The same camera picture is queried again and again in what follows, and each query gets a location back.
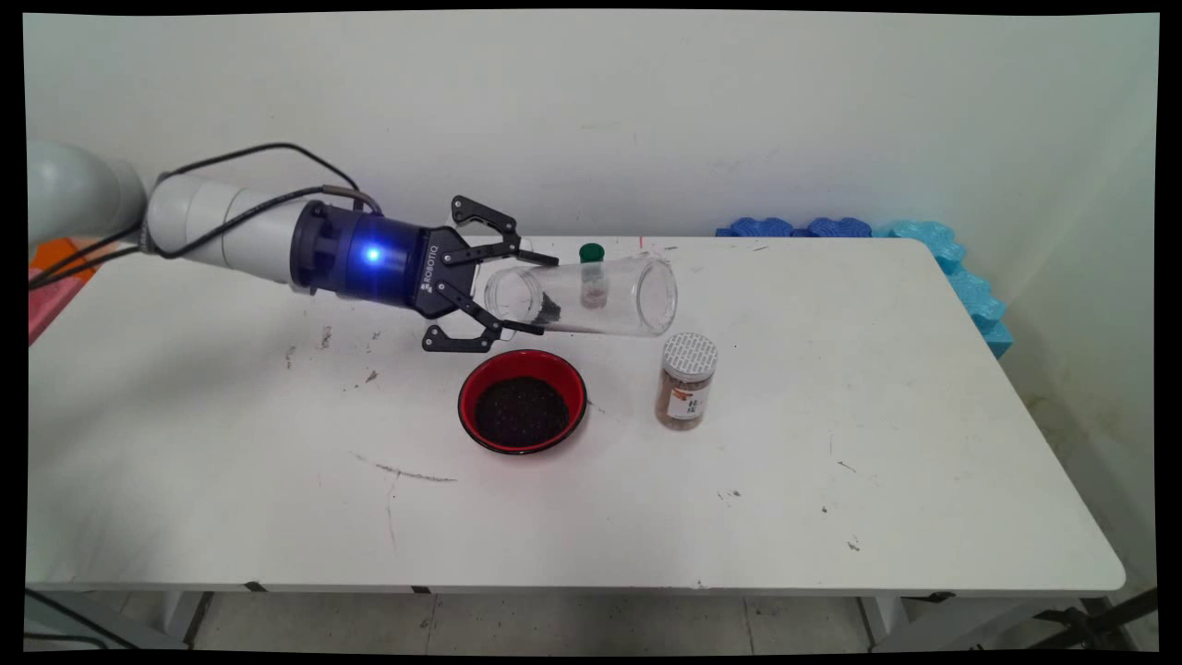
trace coffee grounds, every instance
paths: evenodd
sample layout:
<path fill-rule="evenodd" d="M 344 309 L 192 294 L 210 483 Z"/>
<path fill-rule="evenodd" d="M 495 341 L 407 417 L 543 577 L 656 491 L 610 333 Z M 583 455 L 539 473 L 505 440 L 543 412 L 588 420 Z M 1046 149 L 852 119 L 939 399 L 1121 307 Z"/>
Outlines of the coffee grounds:
<path fill-rule="evenodd" d="M 538 309 L 538 315 L 531 320 L 533 325 L 545 325 L 547 322 L 553 322 L 563 317 L 563 307 L 558 302 L 550 299 L 550 295 L 541 294 L 541 307 Z"/>
<path fill-rule="evenodd" d="M 476 431 L 501 446 L 535 446 L 560 435 L 570 422 L 558 391 L 533 377 L 498 382 L 476 399 Z"/>

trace red bowl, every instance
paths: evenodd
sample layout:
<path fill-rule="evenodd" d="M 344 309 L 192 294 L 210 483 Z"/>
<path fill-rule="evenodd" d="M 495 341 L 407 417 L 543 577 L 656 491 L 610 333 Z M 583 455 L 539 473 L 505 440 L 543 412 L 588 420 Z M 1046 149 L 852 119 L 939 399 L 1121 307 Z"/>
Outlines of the red bowl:
<path fill-rule="evenodd" d="M 476 400 L 493 384 L 519 377 L 532 377 L 550 384 L 571 413 L 566 429 L 552 439 L 527 448 L 502 446 L 486 439 L 476 430 Z M 519 350 L 493 357 L 472 371 L 460 389 L 460 423 L 465 432 L 486 449 L 505 455 L 530 455 L 558 445 L 579 426 L 587 410 L 587 389 L 574 367 L 554 354 L 537 350 Z"/>

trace jar label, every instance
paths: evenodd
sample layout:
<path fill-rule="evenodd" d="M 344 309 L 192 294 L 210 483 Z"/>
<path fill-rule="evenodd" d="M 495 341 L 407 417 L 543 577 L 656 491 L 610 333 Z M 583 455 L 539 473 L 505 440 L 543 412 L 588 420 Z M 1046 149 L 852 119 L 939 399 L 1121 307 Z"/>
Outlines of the jar label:
<path fill-rule="evenodd" d="M 669 395 L 669 418 L 677 420 L 693 420 L 700 418 L 706 412 L 706 397 L 709 396 L 710 387 L 697 391 L 683 391 L 671 389 Z"/>

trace clear plastic cup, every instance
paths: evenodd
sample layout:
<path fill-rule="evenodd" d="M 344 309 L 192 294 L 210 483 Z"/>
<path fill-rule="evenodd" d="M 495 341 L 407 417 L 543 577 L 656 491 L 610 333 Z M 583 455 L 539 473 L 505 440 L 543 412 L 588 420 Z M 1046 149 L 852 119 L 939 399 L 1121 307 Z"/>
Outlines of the clear plastic cup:
<path fill-rule="evenodd" d="M 655 338 L 677 312 L 677 282 L 655 256 L 509 267 L 488 278 L 485 308 L 547 330 Z"/>

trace white table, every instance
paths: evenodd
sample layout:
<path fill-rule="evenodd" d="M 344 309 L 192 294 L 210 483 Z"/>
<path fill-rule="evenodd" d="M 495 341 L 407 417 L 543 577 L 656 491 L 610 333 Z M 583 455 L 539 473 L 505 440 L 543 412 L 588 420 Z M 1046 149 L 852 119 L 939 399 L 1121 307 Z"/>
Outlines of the white table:
<path fill-rule="evenodd" d="M 641 250 L 533 242 L 570 262 L 590 240 L 608 259 Z M 900 595 L 993 599 L 992 620 L 1122 586 L 922 245 L 643 247 L 677 276 L 669 334 L 720 348 L 706 422 L 654 417 L 661 339 L 519 334 L 493 353 L 557 353 L 595 404 L 527 457 L 465 435 L 456 396 L 489 357 L 423 353 L 411 311 L 187 261 L 108 263 L 30 348 L 26 585 L 877 596 L 877 637 L 904 647 L 934 643 L 891 617 Z M 483 266 L 478 300 L 509 265 Z"/>

